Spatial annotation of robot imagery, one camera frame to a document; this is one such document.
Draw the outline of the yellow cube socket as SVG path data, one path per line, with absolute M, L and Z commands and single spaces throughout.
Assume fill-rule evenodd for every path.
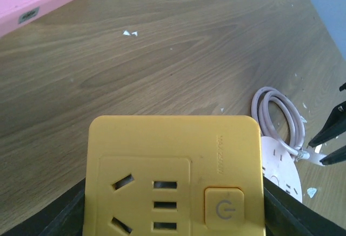
M 248 116 L 100 116 L 84 235 L 265 235 L 261 137 Z

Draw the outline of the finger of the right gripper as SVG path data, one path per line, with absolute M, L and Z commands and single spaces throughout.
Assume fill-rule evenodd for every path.
M 322 165 L 333 165 L 340 163 L 346 160 L 346 146 L 341 147 L 340 149 L 330 153 L 320 160 Z
M 315 135 L 308 145 L 316 147 L 345 132 L 345 101 L 335 106 L 322 129 Z

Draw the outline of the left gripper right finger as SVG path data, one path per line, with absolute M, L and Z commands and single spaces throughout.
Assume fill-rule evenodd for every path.
M 322 217 L 263 178 L 265 228 L 267 235 L 345 235 L 345 229 Z

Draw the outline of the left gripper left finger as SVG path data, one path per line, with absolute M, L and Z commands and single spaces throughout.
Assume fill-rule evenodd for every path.
M 1 235 L 82 235 L 85 179 Z

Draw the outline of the round pink socket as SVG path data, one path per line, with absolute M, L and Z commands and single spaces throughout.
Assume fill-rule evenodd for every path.
M 302 203 L 302 186 L 291 155 L 275 139 L 262 136 L 263 175 L 291 197 Z

